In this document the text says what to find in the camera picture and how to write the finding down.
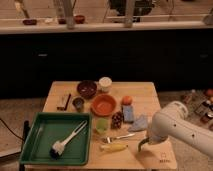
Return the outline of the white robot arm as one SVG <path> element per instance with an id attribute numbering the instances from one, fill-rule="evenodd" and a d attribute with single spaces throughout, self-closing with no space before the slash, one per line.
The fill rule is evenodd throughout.
<path id="1" fill-rule="evenodd" d="M 172 136 L 213 158 L 213 132 L 185 121 L 187 116 L 187 107 L 179 101 L 158 110 L 147 130 L 149 143 L 159 144 Z"/>

